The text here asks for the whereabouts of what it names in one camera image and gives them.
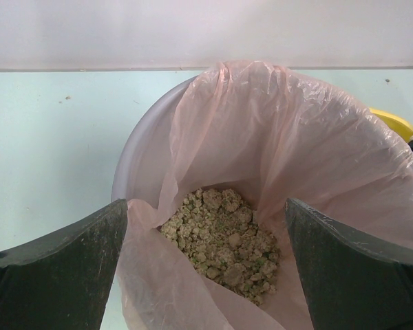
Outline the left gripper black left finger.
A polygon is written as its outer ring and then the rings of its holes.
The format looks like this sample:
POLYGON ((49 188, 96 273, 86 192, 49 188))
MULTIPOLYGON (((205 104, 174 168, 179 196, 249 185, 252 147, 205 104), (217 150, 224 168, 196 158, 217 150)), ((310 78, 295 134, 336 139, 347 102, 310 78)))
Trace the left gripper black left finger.
POLYGON ((0 251, 0 329, 100 329, 127 229, 127 202, 0 251))

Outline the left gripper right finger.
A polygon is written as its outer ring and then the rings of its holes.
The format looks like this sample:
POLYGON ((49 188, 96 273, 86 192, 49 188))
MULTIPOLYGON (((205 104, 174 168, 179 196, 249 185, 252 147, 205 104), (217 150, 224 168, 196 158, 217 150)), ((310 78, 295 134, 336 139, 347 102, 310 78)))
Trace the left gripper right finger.
POLYGON ((315 329, 413 329, 413 250, 287 199, 286 227, 315 329))

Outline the grey trash bin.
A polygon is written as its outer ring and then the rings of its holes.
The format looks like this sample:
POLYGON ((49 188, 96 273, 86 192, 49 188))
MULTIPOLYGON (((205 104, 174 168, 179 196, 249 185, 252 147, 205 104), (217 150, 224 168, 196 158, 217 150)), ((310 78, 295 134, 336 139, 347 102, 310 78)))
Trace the grey trash bin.
POLYGON ((164 94, 131 132, 118 161, 112 185, 112 201, 140 199, 158 207, 160 191, 170 161, 171 121, 190 78, 164 94))

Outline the yellow litter box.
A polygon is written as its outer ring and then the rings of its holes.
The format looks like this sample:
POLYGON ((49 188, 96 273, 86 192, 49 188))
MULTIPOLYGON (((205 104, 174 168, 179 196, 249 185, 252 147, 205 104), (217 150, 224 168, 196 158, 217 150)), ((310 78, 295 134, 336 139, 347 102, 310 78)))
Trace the yellow litter box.
POLYGON ((411 125, 407 120, 372 107, 370 107, 370 111, 379 117, 391 130, 402 137, 406 142, 410 141, 410 138, 413 136, 413 125, 411 125))

